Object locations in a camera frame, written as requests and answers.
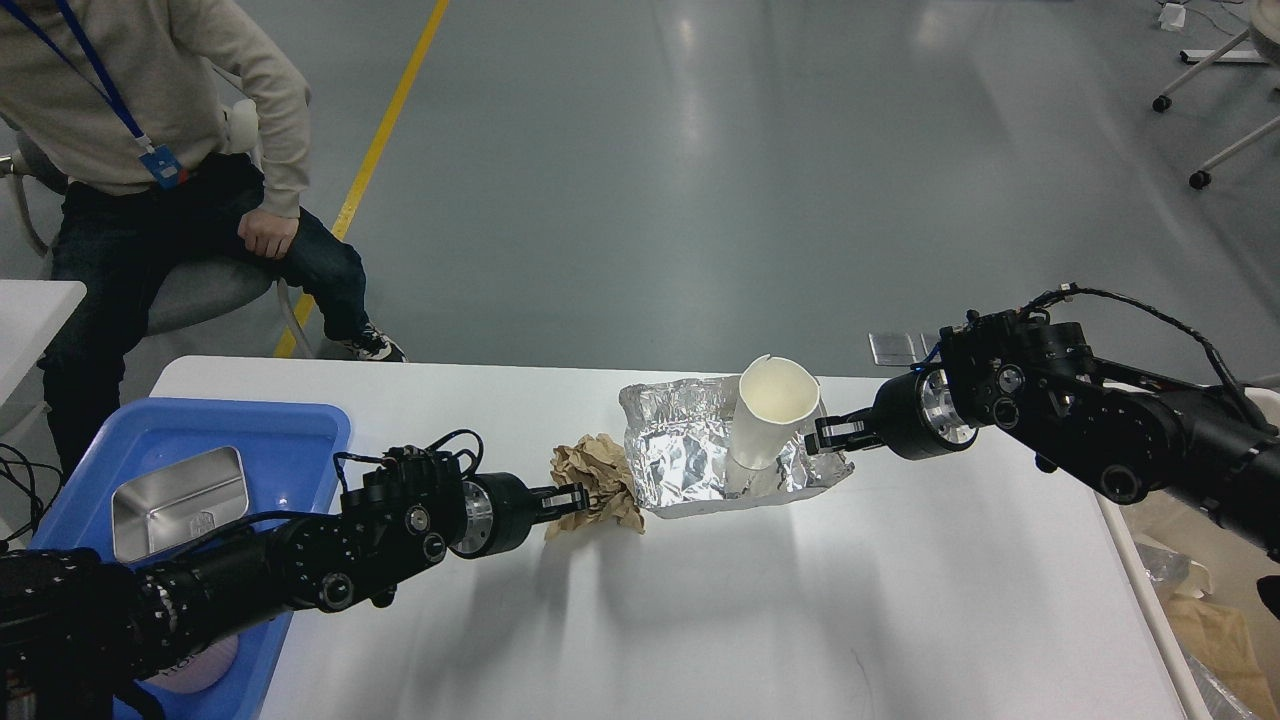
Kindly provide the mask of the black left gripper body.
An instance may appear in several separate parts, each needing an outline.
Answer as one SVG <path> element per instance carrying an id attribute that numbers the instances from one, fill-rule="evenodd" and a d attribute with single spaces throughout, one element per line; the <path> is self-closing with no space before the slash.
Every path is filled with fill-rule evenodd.
<path id="1" fill-rule="evenodd" d="M 462 482 L 463 525 L 451 552 L 483 559 L 518 548 L 535 524 L 540 500 L 509 473 L 479 474 Z"/>

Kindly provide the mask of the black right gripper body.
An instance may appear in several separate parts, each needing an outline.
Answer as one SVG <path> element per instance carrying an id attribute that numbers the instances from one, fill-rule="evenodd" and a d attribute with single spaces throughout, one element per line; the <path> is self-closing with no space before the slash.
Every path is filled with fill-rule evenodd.
<path id="1" fill-rule="evenodd" d="M 913 461 L 961 452 L 978 437 L 960 416 L 941 366 L 884 382 L 872 405 L 872 429 L 884 447 Z"/>

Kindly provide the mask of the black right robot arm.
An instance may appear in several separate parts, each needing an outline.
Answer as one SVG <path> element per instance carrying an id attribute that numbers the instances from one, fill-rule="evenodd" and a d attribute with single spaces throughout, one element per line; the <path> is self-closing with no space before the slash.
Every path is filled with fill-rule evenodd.
<path id="1" fill-rule="evenodd" d="M 1028 447 L 1044 473 L 1065 471 L 1116 505 L 1165 489 L 1215 525 L 1261 548 L 1279 547 L 1277 423 L 1268 420 L 1198 331 L 1121 293 L 1190 336 L 1219 383 L 1198 386 L 1098 357 L 1053 305 L 1091 288 L 1062 284 L 1019 307 L 966 313 L 873 405 L 820 416 L 809 455 L 886 447 L 916 461 L 961 452 L 992 427 Z"/>

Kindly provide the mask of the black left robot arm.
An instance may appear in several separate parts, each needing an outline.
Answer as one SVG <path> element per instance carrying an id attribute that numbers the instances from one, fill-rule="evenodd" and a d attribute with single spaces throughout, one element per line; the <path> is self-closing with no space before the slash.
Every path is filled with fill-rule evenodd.
<path id="1" fill-rule="evenodd" d="M 384 609 L 448 553 L 503 553 L 588 510 L 584 486 L 481 474 L 483 455 L 447 438 L 392 447 L 337 514 L 256 512 L 137 568 L 86 547 L 5 552 L 3 716 L 109 719 L 122 702 L 161 719 L 142 682 L 220 641 L 293 611 Z"/>

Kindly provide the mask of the person's hand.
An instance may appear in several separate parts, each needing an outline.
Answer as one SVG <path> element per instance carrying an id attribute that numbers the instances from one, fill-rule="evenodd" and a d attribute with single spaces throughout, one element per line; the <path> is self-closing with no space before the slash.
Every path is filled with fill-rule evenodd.
<path id="1" fill-rule="evenodd" d="M 257 208 L 239 219 L 237 234 L 244 249 L 256 258 L 282 260 L 289 252 L 298 229 L 298 218 L 279 217 Z"/>

